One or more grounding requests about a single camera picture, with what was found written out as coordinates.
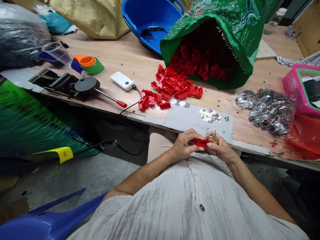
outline yellow tag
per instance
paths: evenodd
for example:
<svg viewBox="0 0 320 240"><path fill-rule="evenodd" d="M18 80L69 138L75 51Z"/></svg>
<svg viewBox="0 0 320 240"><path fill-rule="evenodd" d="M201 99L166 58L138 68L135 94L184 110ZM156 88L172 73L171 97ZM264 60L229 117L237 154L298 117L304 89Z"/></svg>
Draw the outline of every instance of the yellow tag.
<svg viewBox="0 0 320 240"><path fill-rule="evenodd" d="M61 147L61 148L55 148L48 151L38 152L38 153L44 153L44 152L56 152L58 153L60 163L63 163L71 158L73 158L73 153L70 147Z"/></svg>

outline white power bank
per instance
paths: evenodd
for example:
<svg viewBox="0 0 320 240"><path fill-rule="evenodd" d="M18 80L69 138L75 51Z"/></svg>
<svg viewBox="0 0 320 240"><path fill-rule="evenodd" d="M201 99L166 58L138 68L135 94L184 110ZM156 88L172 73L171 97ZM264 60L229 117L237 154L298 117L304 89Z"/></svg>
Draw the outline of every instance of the white power bank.
<svg viewBox="0 0 320 240"><path fill-rule="evenodd" d="M132 88L134 85L134 81L132 81L127 76L123 75L121 72L116 72L115 74L110 76L111 80L122 87L127 92Z"/></svg>

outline left hand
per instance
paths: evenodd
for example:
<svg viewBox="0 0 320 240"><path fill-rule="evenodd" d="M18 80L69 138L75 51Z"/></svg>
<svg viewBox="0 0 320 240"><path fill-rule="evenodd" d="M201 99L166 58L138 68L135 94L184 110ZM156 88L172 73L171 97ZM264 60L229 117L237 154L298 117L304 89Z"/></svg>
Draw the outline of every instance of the left hand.
<svg viewBox="0 0 320 240"><path fill-rule="evenodd" d="M167 151L172 163L175 163L180 159L187 158L191 153L195 151L204 151L204 148L199 148L196 145L188 145L188 142L190 142L194 138L202 140L205 139L192 128L178 135L178 138L176 139L173 146Z"/></svg>

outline pink plastic basket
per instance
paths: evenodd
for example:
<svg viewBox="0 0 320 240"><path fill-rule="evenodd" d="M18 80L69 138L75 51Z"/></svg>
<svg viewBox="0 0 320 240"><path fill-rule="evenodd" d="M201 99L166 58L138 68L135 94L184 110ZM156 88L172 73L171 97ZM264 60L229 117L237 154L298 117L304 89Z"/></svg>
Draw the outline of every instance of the pink plastic basket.
<svg viewBox="0 0 320 240"><path fill-rule="evenodd" d="M320 67L294 64L292 70L283 78L282 82L286 94L295 97L297 100L296 113L319 118L320 109L310 104L302 81L304 77L312 78L315 76L320 76Z"/></svg>

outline green bag with text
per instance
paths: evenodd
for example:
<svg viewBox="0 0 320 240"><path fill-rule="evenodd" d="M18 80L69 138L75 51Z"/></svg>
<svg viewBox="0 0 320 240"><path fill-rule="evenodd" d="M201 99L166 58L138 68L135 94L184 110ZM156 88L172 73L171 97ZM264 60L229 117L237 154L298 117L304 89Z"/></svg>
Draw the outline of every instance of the green bag with text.
<svg viewBox="0 0 320 240"><path fill-rule="evenodd" d="M253 73L265 21L265 0L195 0L160 41L163 60L168 67L175 52L187 45L199 51L202 59L229 72L221 80L213 75L208 80L197 75L190 79L202 81L221 90L243 86Z"/></svg>

